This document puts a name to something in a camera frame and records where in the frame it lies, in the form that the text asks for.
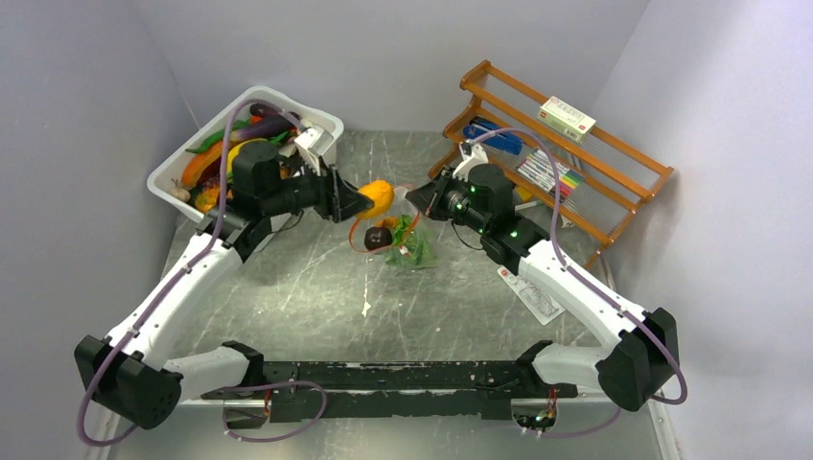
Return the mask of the small orange fruit piece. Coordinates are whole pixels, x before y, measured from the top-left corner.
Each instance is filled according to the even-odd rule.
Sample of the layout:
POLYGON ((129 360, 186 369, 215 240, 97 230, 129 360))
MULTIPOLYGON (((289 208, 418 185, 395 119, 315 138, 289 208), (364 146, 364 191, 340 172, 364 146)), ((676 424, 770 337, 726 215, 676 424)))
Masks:
POLYGON ((395 229, 399 225, 400 219, 394 217, 383 218, 376 223, 377 227, 395 229))

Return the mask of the clear zip bag orange zipper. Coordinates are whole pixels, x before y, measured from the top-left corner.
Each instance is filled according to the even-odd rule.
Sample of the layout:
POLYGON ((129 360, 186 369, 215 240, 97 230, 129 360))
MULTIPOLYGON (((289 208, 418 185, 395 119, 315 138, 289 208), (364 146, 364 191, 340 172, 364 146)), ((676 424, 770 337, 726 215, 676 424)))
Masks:
POLYGON ((413 190, 410 184, 393 186, 382 179, 361 186, 360 193, 373 206, 354 216, 348 232, 350 247, 404 269, 436 267, 439 252, 429 219, 407 200, 413 190))

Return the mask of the green napa cabbage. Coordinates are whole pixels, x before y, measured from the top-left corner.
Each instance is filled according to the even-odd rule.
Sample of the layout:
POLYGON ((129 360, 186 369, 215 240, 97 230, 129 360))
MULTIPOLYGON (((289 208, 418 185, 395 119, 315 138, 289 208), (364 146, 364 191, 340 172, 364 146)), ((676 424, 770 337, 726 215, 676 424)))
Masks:
POLYGON ((392 229, 394 245, 384 252, 384 262, 400 268, 422 269, 435 267, 439 256, 433 247, 434 236, 424 223, 419 222, 408 231, 413 217, 400 215, 399 225, 392 229))

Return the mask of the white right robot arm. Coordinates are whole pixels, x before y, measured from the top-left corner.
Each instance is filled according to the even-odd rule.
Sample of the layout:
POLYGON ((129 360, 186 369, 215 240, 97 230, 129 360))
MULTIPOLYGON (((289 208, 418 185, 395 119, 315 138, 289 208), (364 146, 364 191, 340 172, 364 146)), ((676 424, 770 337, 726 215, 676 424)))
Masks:
POLYGON ((556 244, 551 232, 519 214, 513 185, 492 164, 466 179, 444 168, 406 200, 427 219, 449 221, 479 235, 485 254, 569 311, 598 340, 596 347, 547 345, 522 366, 525 395, 542 396, 552 384, 601 390, 613 403, 637 411, 680 366, 677 322, 663 308, 648 311, 600 283, 556 244))

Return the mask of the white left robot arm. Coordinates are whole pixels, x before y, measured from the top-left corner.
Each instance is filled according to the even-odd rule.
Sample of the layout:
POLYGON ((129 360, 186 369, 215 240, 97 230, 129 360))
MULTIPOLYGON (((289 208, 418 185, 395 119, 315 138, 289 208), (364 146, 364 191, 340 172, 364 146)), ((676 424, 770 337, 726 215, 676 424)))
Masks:
POLYGON ((226 154, 225 202, 199 222, 170 273, 107 335, 86 336, 77 345, 74 359, 84 387, 77 429, 83 429, 92 403, 152 429, 192 398, 224 390, 250 399, 262 392, 264 357, 242 343, 171 358, 192 309, 273 235, 275 217, 312 209, 323 219, 343 222, 387 210, 392 201, 389 184, 350 185, 314 148, 300 153, 305 169, 288 177, 270 141, 245 141, 226 154))

